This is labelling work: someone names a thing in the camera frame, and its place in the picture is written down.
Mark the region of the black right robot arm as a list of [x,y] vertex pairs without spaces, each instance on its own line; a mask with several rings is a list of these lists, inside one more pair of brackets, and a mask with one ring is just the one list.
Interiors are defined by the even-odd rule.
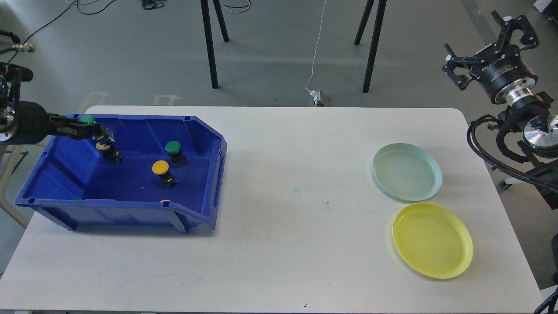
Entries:
[[[534,28],[524,15],[492,18],[500,26],[496,42],[473,56],[456,56],[448,51],[443,72],[461,90],[476,81],[491,103],[506,105],[497,116],[484,115],[474,120],[467,131],[467,141],[474,153],[513,179],[534,185],[541,195],[557,193],[557,116],[551,114],[553,98],[546,92],[534,93],[538,76],[522,59],[521,52],[539,45]],[[476,130],[487,123],[496,130],[495,142],[504,157],[516,163],[531,163],[532,169],[520,171],[483,149]]]

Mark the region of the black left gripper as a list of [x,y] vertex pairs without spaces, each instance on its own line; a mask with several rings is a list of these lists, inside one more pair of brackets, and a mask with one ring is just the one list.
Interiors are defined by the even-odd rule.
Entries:
[[50,115],[37,103],[22,101],[19,110],[19,127],[17,144],[37,144],[48,135],[68,137],[74,140],[110,138],[114,142],[113,133],[105,126],[94,123],[82,123],[79,118],[61,115]]

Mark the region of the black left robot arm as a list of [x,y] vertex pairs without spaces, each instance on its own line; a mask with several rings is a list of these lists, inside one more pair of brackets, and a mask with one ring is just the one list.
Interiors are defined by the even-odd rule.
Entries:
[[20,87],[33,79],[33,71],[11,62],[1,63],[1,145],[37,144],[47,136],[114,143],[113,133],[92,116],[71,118],[48,113],[41,105],[22,101]]

